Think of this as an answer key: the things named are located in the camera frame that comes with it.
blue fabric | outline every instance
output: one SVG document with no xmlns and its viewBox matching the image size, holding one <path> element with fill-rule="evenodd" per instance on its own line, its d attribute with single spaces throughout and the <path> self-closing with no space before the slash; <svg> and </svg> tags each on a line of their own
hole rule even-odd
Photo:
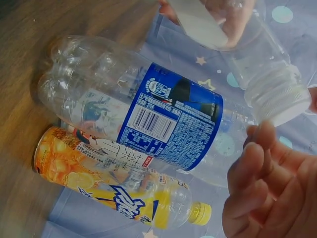
<svg viewBox="0 0 317 238">
<path fill-rule="evenodd" d="M 266 21 L 289 52 L 307 86 L 317 86 L 317 1 L 267 0 Z M 244 103 L 243 93 L 219 52 L 199 46 L 184 35 L 182 29 L 157 15 L 141 53 L 223 96 Z M 309 153 L 317 151 L 317 117 L 309 112 L 278 128 L 280 141 Z M 170 175 L 187 182 L 197 201 L 213 208 L 207 226 L 184 225 L 174 231 L 152 230 L 141 223 L 131 222 L 121 214 L 65 188 L 57 201 L 44 238 L 223 238 L 221 214 L 226 189 L 207 185 L 190 175 Z"/>
</svg>

empty plastic bottle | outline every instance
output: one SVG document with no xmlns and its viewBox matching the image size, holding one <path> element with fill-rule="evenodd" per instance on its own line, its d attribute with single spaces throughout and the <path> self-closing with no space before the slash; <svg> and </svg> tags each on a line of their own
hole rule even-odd
<svg viewBox="0 0 317 238">
<path fill-rule="evenodd" d="M 168 2 L 189 37 L 221 52 L 257 121 L 271 119 L 279 126 L 308 109 L 311 96 L 266 25 L 262 0 Z"/>
<path fill-rule="evenodd" d="M 81 144 L 64 129 L 50 128 L 39 142 L 34 168 L 50 182 L 158 229 L 175 229 L 186 222 L 204 226 L 210 220 L 211 207 L 193 202 L 188 185 L 182 181 L 100 156 L 89 145 Z"/>
<path fill-rule="evenodd" d="M 62 38 L 51 58 L 39 97 L 63 121 L 159 158 L 151 168 L 168 163 L 227 186 L 255 123 L 247 108 L 104 38 Z"/>
</svg>

light blue dot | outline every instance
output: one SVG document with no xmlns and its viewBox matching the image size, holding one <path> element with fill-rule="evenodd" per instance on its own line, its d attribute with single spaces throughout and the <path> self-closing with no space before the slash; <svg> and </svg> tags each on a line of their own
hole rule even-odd
<svg viewBox="0 0 317 238">
<path fill-rule="evenodd" d="M 234 87 L 234 88 L 238 88 L 239 87 L 239 84 L 236 80 L 236 78 L 233 76 L 232 73 L 229 73 L 227 75 L 227 82 L 228 84 L 231 86 L 231 87 Z"/>
<path fill-rule="evenodd" d="M 235 143 L 227 133 L 219 133 L 214 141 L 214 146 L 219 154 L 231 156 L 235 152 Z"/>
<path fill-rule="evenodd" d="M 278 6 L 272 11 L 272 17 L 278 23 L 288 23 L 293 19 L 294 14 L 288 7 Z"/>
<path fill-rule="evenodd" d="M 281 136 L 281 137 L 279 138 L 279 141 L 282 142 L 284 145 L 287 145 L 288 147 L 293 148 L 293 143 L 292 143 L 292 141 L 290 141 L 290 140 L 287 139 L 286 137 Z"/>
</svg>

yellow bottle cap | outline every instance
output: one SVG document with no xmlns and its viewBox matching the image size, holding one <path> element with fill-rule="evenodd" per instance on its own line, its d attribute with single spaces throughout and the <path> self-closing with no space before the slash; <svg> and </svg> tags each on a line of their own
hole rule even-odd
<svg viewBox="0 0 317 238">
<path fill-rule="evenodd" d="M 208 204 L 195 202 L 192 205 L 188 221 L 198 226 L 206 225 L 211 218 L 211 207 Z"/>
</svg>

wood grain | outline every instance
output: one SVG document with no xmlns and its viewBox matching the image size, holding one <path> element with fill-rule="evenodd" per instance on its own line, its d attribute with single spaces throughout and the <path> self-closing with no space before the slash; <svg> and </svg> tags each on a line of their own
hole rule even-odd
<svg viewBox="0 0 317 238">
<path fill-rule="evenodd" d="M 61 187 L 31 169 L 57 118 L 36 101 L 35 82 L 54 36 L 100 35 L 138 48 L 157 10 L 150 0 L 0 2 L 0 237 L 40 237 Z"/>
</svg>

